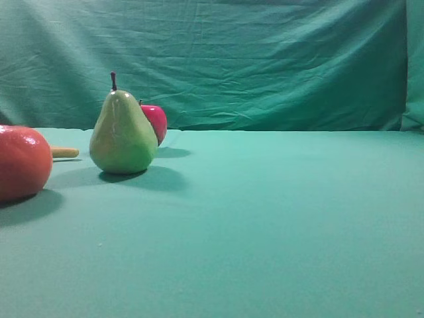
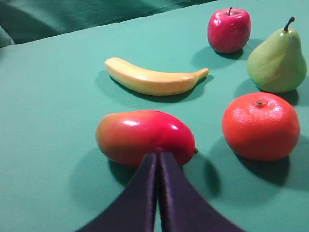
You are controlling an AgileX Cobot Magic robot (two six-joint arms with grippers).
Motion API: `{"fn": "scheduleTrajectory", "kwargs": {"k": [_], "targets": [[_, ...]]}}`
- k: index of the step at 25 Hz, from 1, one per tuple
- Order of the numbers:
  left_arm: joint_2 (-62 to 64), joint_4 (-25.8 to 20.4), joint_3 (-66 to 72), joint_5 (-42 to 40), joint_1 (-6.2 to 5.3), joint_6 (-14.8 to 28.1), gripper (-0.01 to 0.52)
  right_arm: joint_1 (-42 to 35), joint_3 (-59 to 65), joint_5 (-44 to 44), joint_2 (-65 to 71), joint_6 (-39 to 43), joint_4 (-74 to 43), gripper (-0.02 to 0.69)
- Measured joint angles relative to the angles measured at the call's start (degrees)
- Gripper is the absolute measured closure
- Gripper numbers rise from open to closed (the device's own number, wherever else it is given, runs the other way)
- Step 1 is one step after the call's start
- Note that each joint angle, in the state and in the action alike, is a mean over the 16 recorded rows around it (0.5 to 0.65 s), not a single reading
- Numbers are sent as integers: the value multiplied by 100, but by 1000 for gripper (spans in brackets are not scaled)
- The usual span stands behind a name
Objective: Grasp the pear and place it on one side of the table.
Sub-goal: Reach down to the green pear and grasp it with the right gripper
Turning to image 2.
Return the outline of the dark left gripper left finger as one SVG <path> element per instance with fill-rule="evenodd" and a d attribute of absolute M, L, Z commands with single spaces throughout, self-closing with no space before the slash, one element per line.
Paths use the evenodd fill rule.
<path fill-rule="evenodd" d="M 157 200 L 156 154 L 145 155 L 124 191 L 79 232 L 152 232 Z"/>

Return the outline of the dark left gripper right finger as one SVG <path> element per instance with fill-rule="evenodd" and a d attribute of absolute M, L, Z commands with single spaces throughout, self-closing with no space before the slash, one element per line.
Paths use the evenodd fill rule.
<path fill-rule="evenodd" d="M 187 180 L 171 153 L 158 163 L 159 208 L 164 232 L 241 232 L 218 213 Z"/>

